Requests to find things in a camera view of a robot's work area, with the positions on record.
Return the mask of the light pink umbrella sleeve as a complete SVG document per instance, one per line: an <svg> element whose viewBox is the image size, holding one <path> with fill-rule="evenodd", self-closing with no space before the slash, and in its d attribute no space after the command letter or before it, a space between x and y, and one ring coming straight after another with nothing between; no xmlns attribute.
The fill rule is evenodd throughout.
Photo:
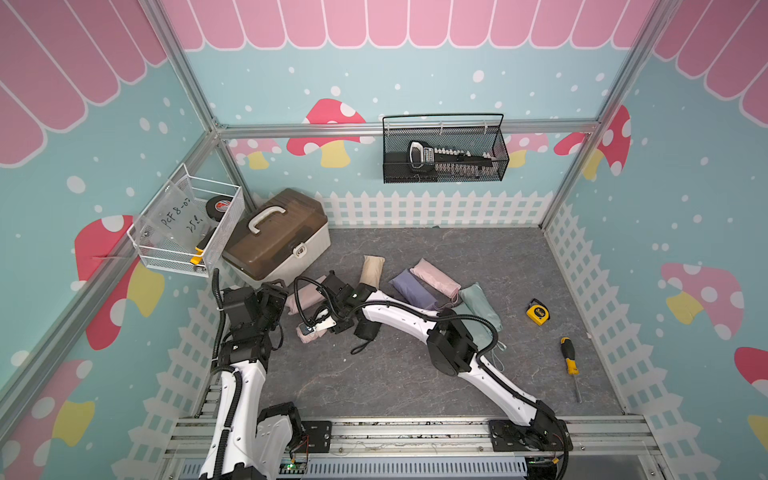
<svg viewBox="0 0 768 480"><path fill-rule="evenodd" d="M320 276L312 282L296 278L288 289L286 308L289 315L297 315L299 309L305 310L320 303L324 296L318 290L317 284L321 284L326 276Z"/></svg>

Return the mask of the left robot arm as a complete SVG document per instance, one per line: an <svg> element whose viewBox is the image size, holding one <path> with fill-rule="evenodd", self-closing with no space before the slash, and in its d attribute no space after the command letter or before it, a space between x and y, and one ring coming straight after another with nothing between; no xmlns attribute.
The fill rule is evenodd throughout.
<svg viewBox="0 0 768 480"><path fill-rule="evenodd" d="M269 359L278 346L270 334L281 328L288 299L282 281L258 289L221 289L212 283L217 308L229 330L217 340L212 374L221 392L211 446L201 479L275 479L286 452L305 436L291 402L260 408Z"/></svg>

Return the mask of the light pink umbrella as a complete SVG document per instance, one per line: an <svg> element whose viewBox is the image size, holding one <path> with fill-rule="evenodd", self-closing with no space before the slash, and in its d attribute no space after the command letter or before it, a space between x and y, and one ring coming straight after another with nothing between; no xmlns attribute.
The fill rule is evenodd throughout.
<svg viewBox="0 0 768 480"><path fill-rule="evenodd" d="M319 324L312 327L308 326L304 322L300 322L296 327L296 333L300 341L306 344L321 338L326 333L326 331L330 326L331 326L330 320L322 321Z"/></svg>

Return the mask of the black umbrella sleeve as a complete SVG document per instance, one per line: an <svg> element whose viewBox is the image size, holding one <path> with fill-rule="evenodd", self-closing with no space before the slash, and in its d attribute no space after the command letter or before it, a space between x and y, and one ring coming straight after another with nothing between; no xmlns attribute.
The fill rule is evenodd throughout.
<svg viewBox="0 0 768 480"><path fill-rule="evenodd" d="M351 351L351 355L357 355L361 353L370 343L372 343L379 334L381 324L362 318L358 321L355 328L354 335L362 340L362 343L354 347Z"/></svg>

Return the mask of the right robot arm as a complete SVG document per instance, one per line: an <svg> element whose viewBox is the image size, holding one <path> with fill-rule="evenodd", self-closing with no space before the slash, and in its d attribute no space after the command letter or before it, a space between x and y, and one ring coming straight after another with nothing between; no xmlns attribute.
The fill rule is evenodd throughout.
<svg viewBox="0 0 768 480"><path fill-rule="evenodd" d="M498 331L488 320L472 314L417 308L367 284L352 287L333 272L322 282L304 276L295 280L297 285L304 282L314 286L322 298L318 310L308 318L299 295L293 295L306 330L319 331L325 322L333 328L351 320L365 320L404 332L426 346L431 364L438 371L467 381L506 414L514 443L531 451L572 450L566 422L485 359L498 343Z"/></svg>

